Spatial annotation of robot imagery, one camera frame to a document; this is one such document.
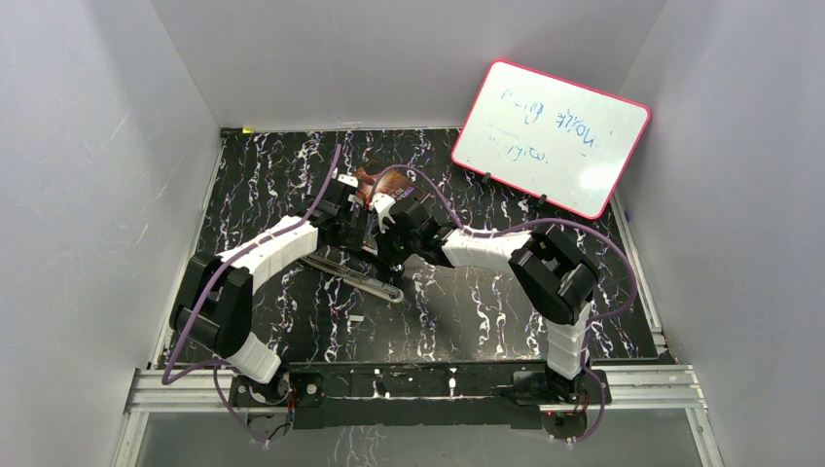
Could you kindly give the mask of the beige stapler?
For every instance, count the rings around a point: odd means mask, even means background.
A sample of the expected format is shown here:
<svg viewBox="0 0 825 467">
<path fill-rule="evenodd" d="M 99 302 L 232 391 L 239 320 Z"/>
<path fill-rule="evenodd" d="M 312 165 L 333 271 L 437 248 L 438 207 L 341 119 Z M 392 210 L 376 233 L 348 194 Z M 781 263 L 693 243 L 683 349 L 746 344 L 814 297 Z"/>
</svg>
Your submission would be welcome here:
<svg viewBox="0 0 825 467">
<path fill-rule="evenodd" d="M 327 260 L 319 255 L 306 255 L 301 258 L 301 262 L 312 268 L 334 275 L 340 278 L 343 283 L 392 304 L 401 303 L 405 298 L 404 292 L 400 288 L 367 276 L 363 272 Z"/>
</svg>

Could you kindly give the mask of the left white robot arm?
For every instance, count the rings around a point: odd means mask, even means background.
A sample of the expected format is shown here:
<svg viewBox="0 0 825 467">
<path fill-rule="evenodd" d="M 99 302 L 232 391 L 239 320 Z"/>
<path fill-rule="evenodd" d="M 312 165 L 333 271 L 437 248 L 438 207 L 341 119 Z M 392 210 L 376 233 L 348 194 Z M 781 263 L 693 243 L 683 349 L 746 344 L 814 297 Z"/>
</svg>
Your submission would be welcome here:
<svg viewBox="0 0 825 467">
<path fill-rule="evenodd" d="M 189 261 L 169 326 L 180 341 L 209 350 L 249 379 L 268 405 L 286 400 L 291 380 L 282 359 L 251 330 L 253 297 L 287 266 L 323 246 L 361 247 L 367 215 L 351 175 L 331 180 L 316 205 L 296 210 L 253 239 L 219 255 Z"/>
</svg>

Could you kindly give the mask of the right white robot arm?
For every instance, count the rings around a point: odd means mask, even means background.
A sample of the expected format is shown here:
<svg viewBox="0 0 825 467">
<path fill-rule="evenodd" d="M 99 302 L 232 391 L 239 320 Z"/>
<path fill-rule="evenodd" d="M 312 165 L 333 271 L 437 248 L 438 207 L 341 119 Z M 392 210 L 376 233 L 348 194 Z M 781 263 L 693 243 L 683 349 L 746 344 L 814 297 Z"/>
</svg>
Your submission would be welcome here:
<svg viewBox="0 0 825 467">
<path fill-rule="evenodd" d="M 594 263 L 560 229 L 541 226 L 495 236 L 440 223 L 416 198 L 377 194 L 377 256 L 397 267 L 416 255 L 445 268 L 510 272 L 547 327 L 544 374 L 515 386 L 527 399 L 571 403 L 587 388 L 585 335 L 599 280 Z"/>
</svg>

